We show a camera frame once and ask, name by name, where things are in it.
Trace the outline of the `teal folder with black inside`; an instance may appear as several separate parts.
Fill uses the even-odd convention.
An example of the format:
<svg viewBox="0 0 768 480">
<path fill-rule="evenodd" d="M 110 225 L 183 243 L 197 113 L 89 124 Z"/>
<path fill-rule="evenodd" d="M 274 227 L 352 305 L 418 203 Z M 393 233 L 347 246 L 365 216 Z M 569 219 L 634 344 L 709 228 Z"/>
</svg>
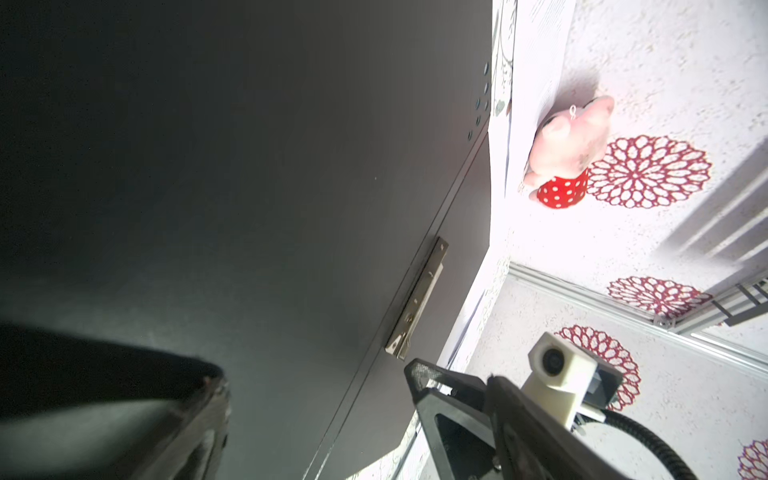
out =
<svg viewBox="0 0 768 480">
<path fill-rule="evenodd" d="M 387 459 L 489 245 L 488 1 L 5 1 L 1 326 L 229 383 L 215 479 Z M 404 361 L 385 352 L 436 243 Z"/>
</svg>

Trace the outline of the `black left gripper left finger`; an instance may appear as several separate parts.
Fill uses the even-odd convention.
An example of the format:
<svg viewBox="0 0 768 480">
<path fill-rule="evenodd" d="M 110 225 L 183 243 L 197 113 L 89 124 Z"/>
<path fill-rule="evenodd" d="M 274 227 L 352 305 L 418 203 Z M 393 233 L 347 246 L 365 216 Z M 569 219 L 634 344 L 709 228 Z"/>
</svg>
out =
<svg viewBox="0 0 768 480">
<path fill-rule="evenodd" d="M 1 326 L 4 479 L 214 479 L 229 417 L 214 364 Z"/>
</svg>

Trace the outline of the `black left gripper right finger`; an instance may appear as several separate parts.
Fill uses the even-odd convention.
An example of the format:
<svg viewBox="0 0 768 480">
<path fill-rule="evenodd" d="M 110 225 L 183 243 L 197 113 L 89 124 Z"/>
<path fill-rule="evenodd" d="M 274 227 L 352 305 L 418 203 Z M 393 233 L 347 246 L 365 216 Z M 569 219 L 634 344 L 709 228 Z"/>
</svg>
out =
<svg viewBox="0 0 768 480">
<path fill-rule="evenodd" d="M 504 479 L 622 479 L 511 381 L 487 380 L 485 413 Z"/>
</svg>

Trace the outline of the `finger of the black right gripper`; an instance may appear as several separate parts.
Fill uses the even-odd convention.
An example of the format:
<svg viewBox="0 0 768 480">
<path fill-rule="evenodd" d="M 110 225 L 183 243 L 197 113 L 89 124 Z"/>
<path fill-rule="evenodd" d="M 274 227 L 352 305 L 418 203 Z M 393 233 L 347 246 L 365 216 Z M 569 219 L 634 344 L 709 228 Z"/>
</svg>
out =
<svg viewBox="0 0 768 480">
<path fill-rule="evenodd" d="M 438 476 L 496 479 L 496 447 L 483 412 L 483 381 L 421 359 L 407 364 L 404 374 Z"/>
</svg>

